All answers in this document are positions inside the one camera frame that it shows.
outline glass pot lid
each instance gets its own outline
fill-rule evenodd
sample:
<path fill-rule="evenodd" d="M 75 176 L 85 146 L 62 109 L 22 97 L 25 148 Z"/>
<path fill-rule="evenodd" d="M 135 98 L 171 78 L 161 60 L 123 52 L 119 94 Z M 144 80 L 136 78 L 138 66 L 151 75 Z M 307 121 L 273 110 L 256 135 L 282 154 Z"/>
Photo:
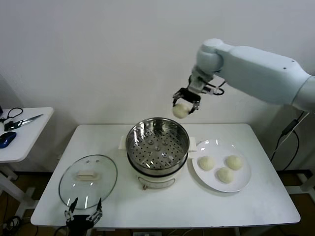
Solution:
<path fill-rule="evenodd" d="M 96 206 L 112 192 L 117 181 L 117 167 L 104 155 L 91 155 L 74 162 L 63 174 L 59 183 L 59 196 L 70 206 L 76 198 L 76 209 Z"/>

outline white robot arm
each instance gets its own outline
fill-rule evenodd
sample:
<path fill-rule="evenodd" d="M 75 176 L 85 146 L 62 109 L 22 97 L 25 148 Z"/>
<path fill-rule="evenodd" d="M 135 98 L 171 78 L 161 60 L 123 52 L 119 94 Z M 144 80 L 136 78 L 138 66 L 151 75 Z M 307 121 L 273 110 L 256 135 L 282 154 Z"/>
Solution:
<path fill-rule="evenodd" d="M 199 48 L 189 86 L 173 96 L 174 109 L 188 115 L 199 109 L 199 93 L 222 95 L 222 89 L 209 83 L 214 75 L 263 101 L 315 111 L 315 77 L 295 60 L 252 47 L 227 45 L 220 39 L 207 40 Z M 192 103 L 192 109 L 177 107 L 179 98 Z"/>

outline round plate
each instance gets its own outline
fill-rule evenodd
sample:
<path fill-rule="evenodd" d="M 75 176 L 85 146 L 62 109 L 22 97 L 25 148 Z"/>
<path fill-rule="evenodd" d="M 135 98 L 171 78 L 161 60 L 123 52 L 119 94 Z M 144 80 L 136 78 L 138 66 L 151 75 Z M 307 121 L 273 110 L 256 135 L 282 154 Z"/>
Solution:
<path fill-rule="evenodd" d="M 226 158 L 231 155 L 240 157 L 243 166 L 238 171 L 234 171 L 234 180 L 231 183 L 224 183 L 218 179 L 217 171 L 222 167 L 227 167 Z M 194 153 L 192 165 L 197 175 L 209 187 L 225 193 L 238 192 L 246 187 L 251 179 L 251 167 L 245 156 L 233 145 L 225 143 L 219 139 L 205 140 L 198 144 L 197 152 Z M 211 156 L 215 160 L 212 170 L 204 171 L 198 165 L 198 159 L 202 156 Z"/>
<path fill-rule="evenodd" d="M 83 157 L 73 163 L 59 183 L 59 196 L 69 206 L 78 198 L 76 209 L 97 205 L 112 192 L 117 181 L 117 167 L 104 155 Z"/>

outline computer mouse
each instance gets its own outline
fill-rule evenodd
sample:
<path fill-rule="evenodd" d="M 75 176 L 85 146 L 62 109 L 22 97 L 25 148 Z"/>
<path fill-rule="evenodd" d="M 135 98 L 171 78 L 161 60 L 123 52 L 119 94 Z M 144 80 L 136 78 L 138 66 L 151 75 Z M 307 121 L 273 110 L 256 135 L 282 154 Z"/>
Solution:
<path fill-rule="evenodd" d="M 16 137 L 15 132 L 6 132 L 0 136 L 0 148 L 6 148 Z"/>

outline small white table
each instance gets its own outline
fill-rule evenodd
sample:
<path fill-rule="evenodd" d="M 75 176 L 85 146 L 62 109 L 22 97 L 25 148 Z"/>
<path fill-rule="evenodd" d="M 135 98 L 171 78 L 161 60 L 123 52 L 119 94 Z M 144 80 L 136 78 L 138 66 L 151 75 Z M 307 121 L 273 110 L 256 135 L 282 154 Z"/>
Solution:
<path fill-rule="evenodd" d="M 211 138 L 233 143 L 252 168 L 249 185 L 238 193 L 221 193 L 205 186 L 191 160 L 174 185 L 142 190 L 125 150 L 118 150 L 122 135 L 132 125 L 80 125 L 73 134 L 31 217 L 38 226 L 65 225 L 68 207 L 59 198 L 58 186 L 65 170 L 76 160 L 93 154 L 111 157 L 118 179 L 102 202 L 103 217 L 96 228 L 210 228 L 290 224 L 300 215 L 271 165 L 254 132 L 247 124 L 188 124 L 183 127 L 197 142 Z M 94 207 L 75 210 L 90 214 Z"/>
<path fill-rule="evenodd" d="M 54 109 L 51 107 L 24 108 L 23 110 L 21 115 L 13 119 L 14 122 L 40 114 L 44 115 L 29 124 L 13 130 L 17 133 L 16 138 L 9 144 L 9 146 L 0 149 L 0 163 L 19 162 L 24 160 L 54 112 Z M 9 111 L 9 109 L 5 109 L 2 117 L 6 117 Z M 35 188 L 30 187 L 27 189 L 26 193 L 24 193 L 10 181 L 11 179 L 17 178 L 16 174 L 14 174 L 10 168 L 2 165 L 0 170 L 8 176 L 8 178 L 6 178 L 0 173 L 0 189 L 20 202 L 16 215 L 22 218 L 26 209 L 35 209 L 36 207 L 38 201 L 32 199 L 32 194 Z"/>

